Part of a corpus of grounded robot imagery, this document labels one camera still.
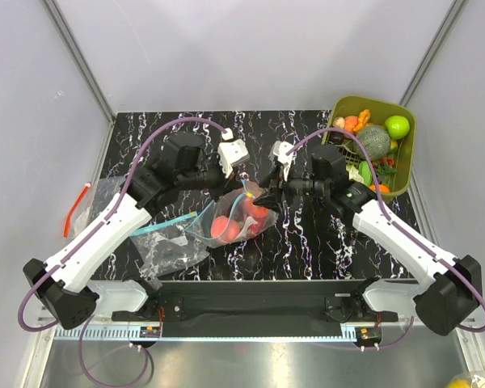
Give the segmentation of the red dragon fruit toy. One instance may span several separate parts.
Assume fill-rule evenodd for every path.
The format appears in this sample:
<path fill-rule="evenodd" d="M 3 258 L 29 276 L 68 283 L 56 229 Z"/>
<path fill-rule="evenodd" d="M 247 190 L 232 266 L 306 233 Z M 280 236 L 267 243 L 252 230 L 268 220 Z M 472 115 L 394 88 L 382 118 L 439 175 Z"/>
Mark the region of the red dragon fruit toy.
<path fill-rule="evenodd" d="M 239 237 L 243 239 L 254 238 L 264 231 L 265 221 L 259 220 L 256 223 L 246 222 L 239 233 Z"/>

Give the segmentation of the peach toy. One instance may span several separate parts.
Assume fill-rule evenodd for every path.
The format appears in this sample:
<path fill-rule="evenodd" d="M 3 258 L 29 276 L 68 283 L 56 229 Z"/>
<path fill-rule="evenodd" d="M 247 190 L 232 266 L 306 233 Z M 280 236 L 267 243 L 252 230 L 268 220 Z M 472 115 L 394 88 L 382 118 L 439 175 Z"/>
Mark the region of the peach toy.
<path fill-rule="evenodd" d="M 223 243 L 233 242 L 240 233 L 238 223 L 226 216 L 216 217 L 211 225 L 210 234 Z"/>
<path fill-rule="evenodd" d="M 250 197 L 244 200 L 244 209 L 249 217 L 253 217 L 255 220 L 261 220 L 268 216 L 269 210 L 265 207 L 255 205 Z"/>

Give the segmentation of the clear bag teal zipper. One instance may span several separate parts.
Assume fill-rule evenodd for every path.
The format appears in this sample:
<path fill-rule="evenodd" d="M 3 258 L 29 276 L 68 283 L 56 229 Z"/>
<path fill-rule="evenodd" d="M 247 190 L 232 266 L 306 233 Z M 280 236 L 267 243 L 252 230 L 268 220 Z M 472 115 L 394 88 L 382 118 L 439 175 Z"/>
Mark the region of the clear bag teal zipper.
<path fill-rule="evenodd" d="M 245 212 L 243 204 L 244 200 L 247 197 L 250 197 L 252 200 L 254 200 L 261 196 L 263 193 L 264 190 L 262 188 L 258 196 L 254 196 L 251 192 L 243 192 L 242 190 L 237 190 L 221 196 L 217 201 L 212 200 L 206 206 L 206 208 L 197 216 L 196 220 L 186 229 L 186 233 L 192 235 L 197 240 L 200 240 L 204 245 L 211 248 L 217 248 L 231 243 L 239 243 L 249 240 L 237 236 L 237 238 L 231 243 L 221 242 L 211 237 L 211 225 L 213 223 L 213 220 L 216 217 L 220 216 L 226 216 L 229 219 L 236 221 L 238 223 L 240 231 L 247 221 L 251 223 L 256 223 L 259 220 L 255 220 L 253 217 L 249 217 Z M 271 226 L 274 226 L 278 219 L 278 216 L 279 214 L 277 212 L 269 210 L 268 216 L 264 219 L 261 219 L 265 221 L 264 230 L 268 229 Z"/>

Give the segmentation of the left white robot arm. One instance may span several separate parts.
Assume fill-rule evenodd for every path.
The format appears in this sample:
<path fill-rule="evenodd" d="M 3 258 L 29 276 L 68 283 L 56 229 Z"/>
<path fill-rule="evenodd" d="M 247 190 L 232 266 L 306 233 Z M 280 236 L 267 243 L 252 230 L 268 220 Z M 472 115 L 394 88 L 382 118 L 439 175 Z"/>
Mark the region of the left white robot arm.
<path fill-rule="evenodd" d="M 159 154 L 144 158 L 149 145 L 142 145 L 121 190 L 78 237 L 45 261 L 31 259 L 23 268 L 32 287 L 28 295 L 36 296 L 66 330 L 95 314 L 153 318 L 158 312 L 153 287 L 144 280 L 93 281 L 97 268 L 181 192 L 208 190 L 218 199 L 242 187 L 237 167 L 249 153 L 241 139 L 223 137 L 206 167 L 198 163 L 203 140 L 194 133 L 171 135 Z"/>

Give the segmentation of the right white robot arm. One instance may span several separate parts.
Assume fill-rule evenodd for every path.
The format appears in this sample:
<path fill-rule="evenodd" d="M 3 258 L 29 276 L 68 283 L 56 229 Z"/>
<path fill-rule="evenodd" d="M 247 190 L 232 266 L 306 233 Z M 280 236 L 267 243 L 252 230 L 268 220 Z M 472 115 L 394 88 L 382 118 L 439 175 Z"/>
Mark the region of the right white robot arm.
<path fill-rule="evenodd" d="M 333 216 L 373 239 L 414 276 L 413 283 L 365 281 L 350 302 L 356 318 L 369 320 L 378 312 L 414 316 L 432 332 L 448 335 L 481 306 L 480 263 L 437 247 L 392 213 L 368 186 L 350 179 L 336 146 L 316 146 L 311 171 L 297 178 L 289 174 L 293 145 L 277 141 L 270 159 L 274 168 L 260 183 L 265 192 L 256 205 L 279 211 L 284 201 L 318 198 Z"/>

